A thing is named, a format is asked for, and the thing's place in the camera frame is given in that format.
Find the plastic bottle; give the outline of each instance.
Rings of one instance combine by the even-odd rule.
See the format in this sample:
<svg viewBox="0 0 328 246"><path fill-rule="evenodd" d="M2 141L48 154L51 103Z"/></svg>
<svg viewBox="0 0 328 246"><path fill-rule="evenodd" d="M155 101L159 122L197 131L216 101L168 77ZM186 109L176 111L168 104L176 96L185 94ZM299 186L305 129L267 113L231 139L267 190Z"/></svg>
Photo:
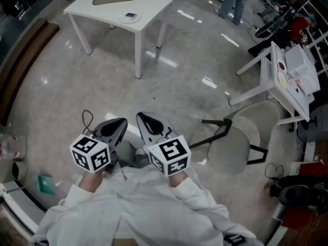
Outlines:
<svg viewBox="0 0 328 246"><path fill-rule="evenodd" d="M24 158L26 139L0 133L0 159Z"/></svg>

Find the table leg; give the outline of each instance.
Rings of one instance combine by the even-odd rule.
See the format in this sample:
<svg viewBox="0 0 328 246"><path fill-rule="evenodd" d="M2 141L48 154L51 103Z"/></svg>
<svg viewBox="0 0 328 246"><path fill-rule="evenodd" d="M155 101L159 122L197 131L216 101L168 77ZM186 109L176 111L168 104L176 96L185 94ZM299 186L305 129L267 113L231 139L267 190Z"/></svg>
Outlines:
<svg viewBox="0 0 328 246"><path fill-rule="evenodd" d="M301 120L304 120L304 118L302 118L301 116L284 118L284 119L279 120L278 125L293 123L293 122L297 122L297 121L301 121Z"/></svg>
<svg viewBox="0 0 328 246"><path fill-rule="evenodd" d="M252 61L250 61L248 64L246 64L244 67L242 67L241 69L239 69L236 72L236 75L240 75L243 72L245 72L248 68L252 67L253 65L255 65L257 62L259 62L262 58L266 57L267 55L269 55L271 53L271 47L267 48L264 50L263 53L259 54L256 58L254 58Z"/></svg>
<svg viewBox="0 0 328 246"><path fill-rule="evenodd" d="M142 65L144 63L144 42L145 32L135 33L135 77L140 79L142 76Z"/></svg>
<svg viewBox="0 0 328 246"><path fill-rule="evenodd" d="M157 40L157 47L158 48L162 48L163 38L164 38L166 26L168 24L169 9L170 8L168 8L166 10L166 12L164 14L163 21L162 21L162 25L160 27L159 36L158 36L158 40Z"/></svg>
<svg viewBox="0 0 328 246"><path fill-rule="evenodd" d="M78 36L78 38L80 38L80 41L82 43L82 46L84 47L86 53L88 55L90 55L92 53L92 50L91 50L91 48L90 48L90 46L88 44L88 41L87 41L86 37L84 36L84 33L82 32L82 30L80 29L80 27L78 26L78 24L75 22L73 16L71 14L69 14L69 16L70 16L70 19L72 21L73 27L75 28L75 31L77 33L77 36Z"/></svg>
<svg viewBox="0 0 328 246"><path fill-rule="evenodd" d="M256 96L266 90L269 90L270 88L272 88L274 85L272 83L266 83L266 84L262 84L257 86L256 88L251 89L250 91L243 93L241 96L237 97L237 98L233 98L229 101L229 105L233 106L235 104L238 104L240 102L243 102L253 96Z"/></svg>

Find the desk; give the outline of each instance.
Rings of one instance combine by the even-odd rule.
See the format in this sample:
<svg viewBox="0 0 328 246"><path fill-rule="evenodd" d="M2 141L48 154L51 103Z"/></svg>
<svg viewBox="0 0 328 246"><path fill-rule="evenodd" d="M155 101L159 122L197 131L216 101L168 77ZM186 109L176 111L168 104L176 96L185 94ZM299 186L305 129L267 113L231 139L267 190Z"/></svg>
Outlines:
<svg viewBox="0 0 328 246"><path fill-rule="evenodd" d="M266 58L269 54L271 55L271 61ZM290 85L289 83L287 83L287 88L281 86L278 80L278 59L285 61L284 52L274 42L271 42L271 47L265 49L263 53L238 70L236 74L241 75L247 69L261 61L260 85L237 98L231 99L229 104L232 106L264 91L268 91L291 114L290 118L280 120L278 125L304 119L309 121L308 97L299 86ZM299 116L295 117L295 110L299 113Z"/></svg>
<svg viewBox="0 0 328 246"><path fill-rule="evenodd" d="M157 41L157 47L161 48L167 25L168 8L172 4L173 0L132 0L126 2L103 4L98 6L94 6L92 4L92 1L93 0L76 0L64 10L65 13L69 14L75 31L86 53L90 55L92 53L92 50L81 28L75 21L73 17L74 15L84 16L87 18L102 21L110 24L111 28L118 26L135 33L135 77L141 78L144 57L145 29L153 20L155 20L160 15L160 13L167 9ZM129 12L129 10L140 13L141 19L131 24L121 23L118 20L118 16L126 14L127 12Z"/></svg>

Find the white shirt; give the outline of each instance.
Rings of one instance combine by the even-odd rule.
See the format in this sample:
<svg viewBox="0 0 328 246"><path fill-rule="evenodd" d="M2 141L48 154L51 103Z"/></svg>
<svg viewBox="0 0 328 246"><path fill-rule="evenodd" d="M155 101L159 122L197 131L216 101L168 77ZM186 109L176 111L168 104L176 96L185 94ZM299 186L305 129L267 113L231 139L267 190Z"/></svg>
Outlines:
<svg viewBox="0 0 328 246"><path fill-rule="evenodd" d="M95 193L73 185L67 198L47 211L29 245L42 240L51 246L111 245L114 238L130 238L139 246L221 246L226 234L262 245L229 220L226 207L199 186L192 168L187 174L179 186L170 188L153 165L117 166Z"/></svg>

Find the white sleeve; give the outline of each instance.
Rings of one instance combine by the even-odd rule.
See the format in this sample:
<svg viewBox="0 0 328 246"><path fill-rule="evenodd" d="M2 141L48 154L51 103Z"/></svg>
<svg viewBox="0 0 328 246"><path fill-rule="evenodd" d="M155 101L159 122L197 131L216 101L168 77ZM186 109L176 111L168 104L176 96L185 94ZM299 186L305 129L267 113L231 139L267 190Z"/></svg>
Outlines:
<svg viewBox="0 0 328 246"><path fill-rule="evenodd" d="M191 178L186 178L179 186L171 188L171 190L178 199L182 200L184 205L205 215L211 220L213 226L224 234L239 234L246 238L256 238L242 225L229 220L227 208L222 204L217 204L212 194L197 186Z"/></svg>
<svg viewBox="0 0 328 246"><path fill-rule="evenodd" d="M92 196L92 192L85 191L76 185L72 185L66 199L61 200L58 206L51 207L46 212L36 233L30 239L29 245L35 245L37 241L47 240L47 232L55 224L62 213Z"/></svg>

